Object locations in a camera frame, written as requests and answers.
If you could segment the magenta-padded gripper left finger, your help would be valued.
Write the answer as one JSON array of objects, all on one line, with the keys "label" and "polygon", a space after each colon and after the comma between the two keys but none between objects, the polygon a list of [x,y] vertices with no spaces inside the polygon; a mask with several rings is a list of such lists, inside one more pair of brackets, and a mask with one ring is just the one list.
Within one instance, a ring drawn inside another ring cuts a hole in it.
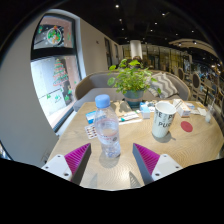
[{"label": "magenta-padded gripper left finger", "polygon": [[57,154],[42,169],[79,185],[91,155],[91,144],[87,143],[66,155]]}]

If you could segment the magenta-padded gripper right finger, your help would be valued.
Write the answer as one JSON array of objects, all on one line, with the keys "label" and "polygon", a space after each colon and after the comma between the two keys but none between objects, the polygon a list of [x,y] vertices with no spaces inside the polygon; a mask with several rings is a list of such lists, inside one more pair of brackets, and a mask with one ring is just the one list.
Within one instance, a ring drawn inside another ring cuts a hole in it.
[{"label": "magenta-padded gripper right finger", "polygon": [[168,154],[159,155],[137,143],[133,144],[133,155],[145,185],[182,169]]}]

